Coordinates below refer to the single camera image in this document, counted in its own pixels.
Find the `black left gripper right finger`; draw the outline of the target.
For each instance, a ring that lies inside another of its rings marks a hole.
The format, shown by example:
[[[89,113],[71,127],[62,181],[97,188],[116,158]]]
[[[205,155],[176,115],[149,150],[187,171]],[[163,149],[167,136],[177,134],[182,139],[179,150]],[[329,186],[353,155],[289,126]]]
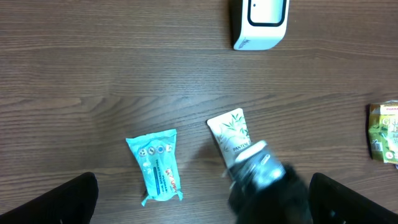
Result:
[[[322,173],[309,186],[313,222],[319,224],[397,224],[397,214]]]

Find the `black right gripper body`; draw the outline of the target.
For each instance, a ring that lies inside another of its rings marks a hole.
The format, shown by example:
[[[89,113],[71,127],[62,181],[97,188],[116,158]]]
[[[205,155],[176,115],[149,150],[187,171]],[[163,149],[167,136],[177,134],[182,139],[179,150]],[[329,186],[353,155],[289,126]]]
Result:
[[[236,223],[312,223],[308,187],[294,167],[282,163],[261,140],[241,151],[228,168],[228,203]]]

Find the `teal wet wipes packet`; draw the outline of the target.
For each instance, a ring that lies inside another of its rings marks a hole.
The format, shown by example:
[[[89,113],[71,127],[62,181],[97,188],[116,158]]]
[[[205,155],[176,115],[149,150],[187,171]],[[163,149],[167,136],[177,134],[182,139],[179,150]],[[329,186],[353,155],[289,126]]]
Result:
[[[168,201],[177,196],[183,199],[183,192],[175,157],[177,130],[169,129],[157,133],[127,138],[127,145],[136,158],[143,174],[148,200]]]

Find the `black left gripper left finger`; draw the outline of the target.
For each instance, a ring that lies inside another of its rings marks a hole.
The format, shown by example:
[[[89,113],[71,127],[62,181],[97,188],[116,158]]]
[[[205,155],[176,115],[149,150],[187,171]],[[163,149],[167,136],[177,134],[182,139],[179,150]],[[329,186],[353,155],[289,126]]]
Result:
[[[1,215],[1,223],[89,223],[98,199],[98,181],[85,172]]]

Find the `white Pantene tube gold cap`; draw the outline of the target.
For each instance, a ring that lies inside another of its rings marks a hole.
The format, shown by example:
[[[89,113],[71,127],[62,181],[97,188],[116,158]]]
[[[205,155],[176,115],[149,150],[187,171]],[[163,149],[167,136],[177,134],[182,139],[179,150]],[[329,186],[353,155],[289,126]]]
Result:
[[[227,168],[233,166],[236,156],[251,144],[243,109],[237,108],[207,121]]]

